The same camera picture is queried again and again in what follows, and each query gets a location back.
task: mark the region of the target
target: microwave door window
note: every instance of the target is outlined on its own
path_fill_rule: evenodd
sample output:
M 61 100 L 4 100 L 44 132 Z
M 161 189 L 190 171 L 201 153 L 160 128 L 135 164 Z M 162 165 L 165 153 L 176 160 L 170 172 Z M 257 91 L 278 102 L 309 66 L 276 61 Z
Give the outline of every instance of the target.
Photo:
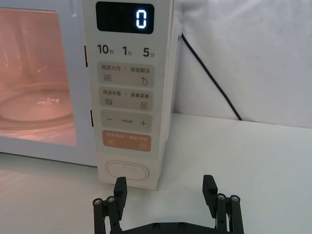
M 56 12 L 0 8 L 0 135 L 76 145 Z

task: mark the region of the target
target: microwave door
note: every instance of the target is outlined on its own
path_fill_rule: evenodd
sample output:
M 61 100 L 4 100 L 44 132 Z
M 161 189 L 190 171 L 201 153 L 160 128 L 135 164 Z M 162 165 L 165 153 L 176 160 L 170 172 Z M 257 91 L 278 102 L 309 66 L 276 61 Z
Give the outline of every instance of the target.
M 0 152 L 96 164 L 84 38 L 80 1 L 1 1 Z

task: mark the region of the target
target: digital display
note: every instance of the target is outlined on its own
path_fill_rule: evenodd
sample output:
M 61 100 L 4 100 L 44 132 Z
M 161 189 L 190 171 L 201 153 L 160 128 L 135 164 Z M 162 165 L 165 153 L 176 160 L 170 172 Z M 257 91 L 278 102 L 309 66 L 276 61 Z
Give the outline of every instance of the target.
M 97 28 L 105 32 L 151 34 L 155 9 L 151 4 L 99 1 Z

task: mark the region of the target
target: screw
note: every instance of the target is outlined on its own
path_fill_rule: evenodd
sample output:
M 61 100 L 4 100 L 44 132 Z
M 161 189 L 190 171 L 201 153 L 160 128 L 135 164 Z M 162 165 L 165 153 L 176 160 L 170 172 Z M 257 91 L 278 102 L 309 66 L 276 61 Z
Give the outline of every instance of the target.
M 220 199 L 220 200 L 224 200 L 225 199 L 225 196 L 224 195 L 218 195 L 218 198 Z
M 179 223 L 179 229 L 180 229 L 180 230 L 186 229 L 185 223 Z
M 96 201 L 94 202 L 95 205 L 98 205 L 98 204 L 100 204 L 100 203 L 101 203 L 101 200 L 96 200 Z
M 113 197 L 110 197 L 109 199 L 108 199 L 108 202 L 114 202 L 115 201 L 115 198 L 113 198 Z
M 160 230 L 160 224 L 159 223 L 154 223 L 153 224 L 153 229 L 154 230 Z
M 239 201 L 239 198 L 237 196 L 232 196 L 233 201 Z

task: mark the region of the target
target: orange button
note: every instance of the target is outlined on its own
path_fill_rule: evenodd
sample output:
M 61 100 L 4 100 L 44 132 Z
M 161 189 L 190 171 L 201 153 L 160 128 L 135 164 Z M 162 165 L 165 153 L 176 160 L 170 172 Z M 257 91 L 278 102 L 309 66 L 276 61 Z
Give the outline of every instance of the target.
M 103 144 L 108 147 L 149 152 L 152 138 L 148 135 L 103 131 Z

